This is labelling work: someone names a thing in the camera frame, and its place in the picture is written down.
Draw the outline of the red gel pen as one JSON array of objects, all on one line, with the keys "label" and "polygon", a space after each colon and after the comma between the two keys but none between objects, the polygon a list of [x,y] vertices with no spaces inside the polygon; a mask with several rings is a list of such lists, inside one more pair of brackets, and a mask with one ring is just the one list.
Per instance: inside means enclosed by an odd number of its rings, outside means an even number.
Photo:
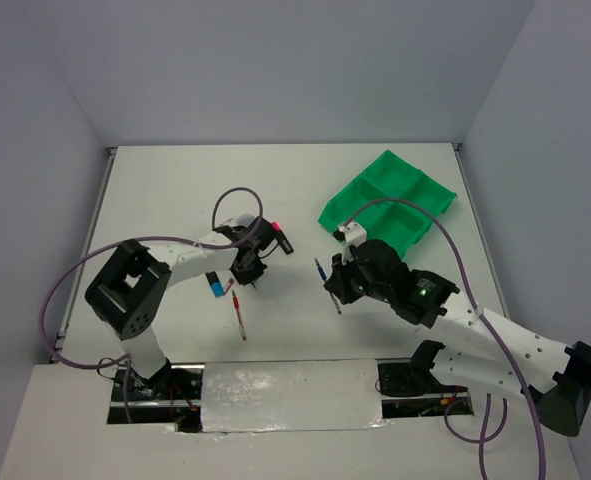
[{"label": "red gel pen", "polygon": [[245,326],[243,323],[243,317],[242,317],[242,313],[241,313],[239,298],[234,290],[232,290],[231,292],[232,292],[232,301],[233,301],[233,306],[234,306],[234,310],[235,310],[235,314],[236,314],[236,318],[237,318],[237,322],[238,322],[238,326],[239,326],[240,335],[241,335],[242,340],[246,341],[247,334],[246,334]]}]

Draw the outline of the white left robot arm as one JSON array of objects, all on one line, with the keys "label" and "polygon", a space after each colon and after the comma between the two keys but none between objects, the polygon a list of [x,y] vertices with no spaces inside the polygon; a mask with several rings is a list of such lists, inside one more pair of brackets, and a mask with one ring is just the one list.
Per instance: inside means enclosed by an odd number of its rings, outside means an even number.
[{"label": "white left robot arm", "polygon": [[280,230],[261,218],[238,217],[198,238],[145,246],[119,244],[85,292],[86,303],[109,325],[131,360],[135,387],[147,398],[164,396],[172,367],[152,323],[166,291],[209,273],[228,271],[240,285],[256,282],[266,270],[261,253]]}]

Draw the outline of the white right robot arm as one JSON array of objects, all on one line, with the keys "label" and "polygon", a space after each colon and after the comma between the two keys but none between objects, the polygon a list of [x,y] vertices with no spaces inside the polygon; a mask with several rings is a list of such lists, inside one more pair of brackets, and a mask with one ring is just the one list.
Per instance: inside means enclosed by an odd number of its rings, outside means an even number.
[{"label": "white right robot arm", "polygon": [[483,307],[456,284],[411,269],[382,240],[335,254],[325,289],[341,304],[370,298],[427,333],[407,365],[412,387],[462,386],[508,400],[531,399],[539,422],[579,435],[591,402],[591,346],[550,340]]}]

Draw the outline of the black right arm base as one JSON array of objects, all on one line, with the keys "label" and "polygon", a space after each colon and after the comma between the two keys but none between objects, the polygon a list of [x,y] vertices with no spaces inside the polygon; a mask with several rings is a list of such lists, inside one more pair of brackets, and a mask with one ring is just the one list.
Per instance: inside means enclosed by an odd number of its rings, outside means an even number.
[{"label": "black right arm base", "polygon": [[426,340],[408,359],[377,361],[374,387],[384,419],[443,416],[448,407],[452,415],[473,414],[465,387],[442,384],[429,371],[437,354],[444,352],[442,343]]}]

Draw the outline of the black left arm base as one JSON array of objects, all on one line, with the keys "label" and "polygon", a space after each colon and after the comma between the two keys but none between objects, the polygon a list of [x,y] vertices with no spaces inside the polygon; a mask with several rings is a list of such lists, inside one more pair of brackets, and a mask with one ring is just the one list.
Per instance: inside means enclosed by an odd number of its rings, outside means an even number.
[{"label": "black left arm base", "polygon": [[180,433],[203,430],[201,407],[204,364],[169,364],[150,381],[126,366],[100,376],[112,381],[106,423],[166,424]]}]

